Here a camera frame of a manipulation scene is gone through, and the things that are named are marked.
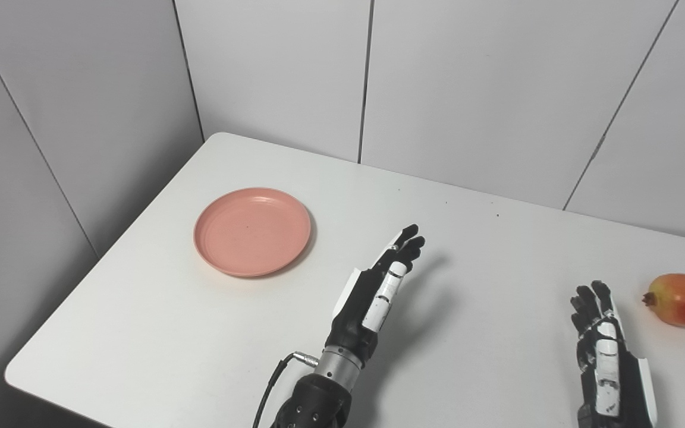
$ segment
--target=black fingertip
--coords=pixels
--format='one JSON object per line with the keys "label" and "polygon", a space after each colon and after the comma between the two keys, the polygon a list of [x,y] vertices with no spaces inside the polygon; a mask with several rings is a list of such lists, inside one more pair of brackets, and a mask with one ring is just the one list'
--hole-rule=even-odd
{"label": "black fingertip", "polygon": [[589,319],[600,319],[601,312],[598,304],[596,303],[596,295],[593,294],[590,288],[586,287],[585,285],[580,285],[576,291],[578,292],[578,296],[580,296],[585,303],[585,310]]}
{"label": "black fingertip", "polygon": [[406,239],[415,237],[417,233],[419,233],[419,226],[416,224],[410,225],[403,230],[403,235],[406,236]]}
{"label": "black fingertip", "polygon": [[573,320],[573,325],[576,326],[576,329],[580,334],[582,334],[588,326],[588,321],[584,319],[581,314],[573,314],[570,319]]}
{"label": "black fingertip", "polygon": [[614,310],[614,308],[612,308],[612,292],[609,290],[609,287],[601,281],[593,281],[590,286],[599,298],[601,312],[606,314],[608,311]]}
{"label": "black fingertip", "polygon": [[599,280],[593,281],[590,284],[590,287],[596,292],[596,295],[601,298],[602,295],[611,295],[611,291],[609,290],[609,287],[604,282],[601,282]]}
{"label": "black fingertip", "polygon": [[579,296],[571,297],[570,304],[573,305],[573,308],[576,309],[579,314],[583,314],[582,312],[585,310],[585,303],[582,298]]}
{"label": "black fingertip", "polygon": [[411,241],[409,241],[409,246],[410,247],[413,246],[413,247],[417,247],[417,248],[424,247],[425,246],[425,237],[424,236],[417,236],[416,238],[411,239]]}
{"label": "black fingertip", "polygon": [[576,291],[578,292],[578,295],[581,296],[581,298],[584,301],[590,301],[590,300],[595,299],[593,292],[588,287],[586,287],[585,285],[578,285],[578,288],[576,288]]}
{"label": "black fingertip", "polygon": [[399,248],[402,247],[403,244],[406,243],[406,241],[415,237],[418,232],[419,232],[419,226],[418,225],[410,225],[409,227],[404,228],[404,230],[400,231],[400,236],[395,241],[395,246],[397,246]]}

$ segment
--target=robotic hand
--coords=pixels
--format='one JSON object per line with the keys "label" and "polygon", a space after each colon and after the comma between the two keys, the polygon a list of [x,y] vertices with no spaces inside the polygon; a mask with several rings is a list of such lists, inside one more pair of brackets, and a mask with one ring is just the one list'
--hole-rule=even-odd
{"label": "robotic hand", "polygon": [[253,427],[268,392],[291,358],[315,367],[301,377],[293,395],[280,407],[272,428],[342,428],[348,420],[351,390],[377,347],[377,336],[400,282],[421,254],[425,239],[410,225],[392,239],[369,270],[353,270],[334,310],[332,329],[318,360],[293,353],[280,362],[269,380]]}
{"label": "robotic hand", "polygon": [[584,404],[579,428],[654,428],[657,406],[645,358],[626,349],[609,287],[593,281],[570,299],[578,329],[578,364]]}

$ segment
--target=black cable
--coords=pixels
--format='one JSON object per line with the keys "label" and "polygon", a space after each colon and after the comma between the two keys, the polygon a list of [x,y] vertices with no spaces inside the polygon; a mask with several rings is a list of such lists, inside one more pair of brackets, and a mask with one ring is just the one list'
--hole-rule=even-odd
{"label": "black cable", "polygon": [[293,359],[293,355],[289,354],[282,361],[276,365],[274,373],[271,374],[271,379],[269,379],[269,385],[266,386],[266,390],[263,393],[263,398],[260,399],[260,404],[258,404],[258,412],[255,414],[255,420],[253,420],[253,428],[258,428],[258,423],[260,423],[260,415],[263,414],[263,408],[266,406],[266,401],[269,400],[269,394],[271,394],[271,388],[274,388],[274,384],[279,379],[279,376],[285,371],[287,363]]}

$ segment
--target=silver cylindrical joint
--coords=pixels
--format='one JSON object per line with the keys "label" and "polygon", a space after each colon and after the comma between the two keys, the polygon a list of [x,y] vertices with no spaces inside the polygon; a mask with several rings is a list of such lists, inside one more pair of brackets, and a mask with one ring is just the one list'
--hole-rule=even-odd
{"label": "silver cylindrical joint", "polygon": [[361,373],[361,360],[343,347],[326,347],[314,373],[328,377],[351,392]]}

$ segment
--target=pink plate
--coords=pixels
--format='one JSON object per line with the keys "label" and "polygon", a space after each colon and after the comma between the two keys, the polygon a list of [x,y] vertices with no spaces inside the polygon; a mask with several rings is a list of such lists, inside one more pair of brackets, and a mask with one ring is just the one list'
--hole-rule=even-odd
{"label": "pink plate", "polygon": [[260,276],[301,254],[310,238],[310,218],[287,193],[251,187],[227,193],[200,214],[195,246],[202,258],[223,273]]}

